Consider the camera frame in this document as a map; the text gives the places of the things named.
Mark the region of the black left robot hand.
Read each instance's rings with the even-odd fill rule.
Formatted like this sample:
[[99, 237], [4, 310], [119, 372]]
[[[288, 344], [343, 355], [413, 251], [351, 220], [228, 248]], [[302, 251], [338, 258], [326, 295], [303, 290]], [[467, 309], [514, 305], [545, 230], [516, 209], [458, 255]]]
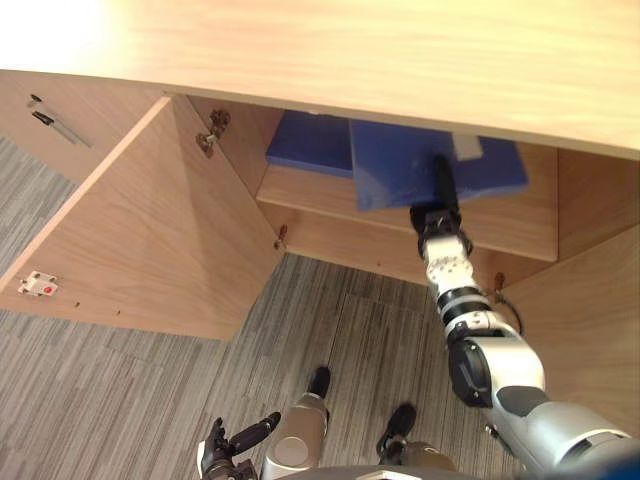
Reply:
[[255, 447], [273, 433], [281, 420], [275, 411], [233, 435], [225, 436], [223, 419], [218, 417], [208, 436], [198, 444], [196, 464], [200, 479], [257, 479], [251, 460], [235, 464], [233, 458]]

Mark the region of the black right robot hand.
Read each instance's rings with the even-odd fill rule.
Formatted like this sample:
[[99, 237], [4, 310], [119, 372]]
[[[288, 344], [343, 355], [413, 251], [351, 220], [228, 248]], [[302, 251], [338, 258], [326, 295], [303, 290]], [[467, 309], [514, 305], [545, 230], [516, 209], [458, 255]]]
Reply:
[[454, 176], [448, 159], [436, 155], [432, 162], [434, 199], [410, 207], [418, 252], [436, 298], [450, 290], [477, 288], [469, 259], [473, 244], [462, 228]]

